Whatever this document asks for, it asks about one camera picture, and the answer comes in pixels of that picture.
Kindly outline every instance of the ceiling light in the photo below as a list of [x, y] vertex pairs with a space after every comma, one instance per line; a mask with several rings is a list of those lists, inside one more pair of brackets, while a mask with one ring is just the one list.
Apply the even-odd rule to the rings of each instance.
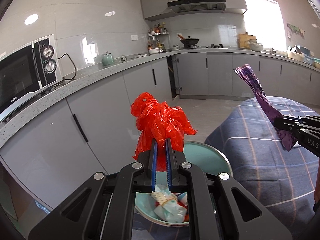
[[27, 19], [24, 21], [24, 24], [29, 25], [31, 23], [34, 23], [38, 18], [39, 16], [37, 14], [32, 14], [27, 17]]

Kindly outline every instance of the range hood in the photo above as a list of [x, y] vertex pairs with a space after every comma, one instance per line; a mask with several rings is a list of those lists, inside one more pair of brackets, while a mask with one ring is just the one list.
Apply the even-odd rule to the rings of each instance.
[[222, 12], [226, 9], [226, 0], [178, 0], [167, 4], [168, 8], [176, 14], [201, 11]]

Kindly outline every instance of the window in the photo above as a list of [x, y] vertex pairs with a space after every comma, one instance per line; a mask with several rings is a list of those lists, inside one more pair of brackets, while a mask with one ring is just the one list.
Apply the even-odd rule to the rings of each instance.
[[245, 0], [248, 10], [243, 14], [245, 29], [257, 36], [264, 48], [287, 51], [284, 23], [279, 4], [272, 0]]
[[94, 63], [93, 58], [98, 55], [98, 48], [96, 45], [96, 43], [88, 44], [87, 38], [82, 40], [82, 50], [85, 64]]

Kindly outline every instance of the gray floor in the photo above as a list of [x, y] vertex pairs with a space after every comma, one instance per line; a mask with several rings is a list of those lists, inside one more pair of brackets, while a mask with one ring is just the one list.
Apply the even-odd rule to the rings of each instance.
[[[207, 136], [241, 103], [242, 101], [223, 99], [175, 99], [173, 105], [180, 106], [190, 120], [192, 127], [198, 130], [195, 135], [185, 135], [185, 140], [203, 143]], [[320, 113], [320, 108], [311, 108]]]

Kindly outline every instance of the microwave knob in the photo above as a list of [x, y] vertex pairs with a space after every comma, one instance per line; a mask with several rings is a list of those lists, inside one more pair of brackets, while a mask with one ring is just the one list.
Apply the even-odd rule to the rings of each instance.
[[44, 71], [48, 74], [54, 72], [57, 68], [56, 62], [52, 59], [45, 64]]
[[51, 45], [44, 48], [42, 55], [46, 58], [53, 56], [53, 47]]

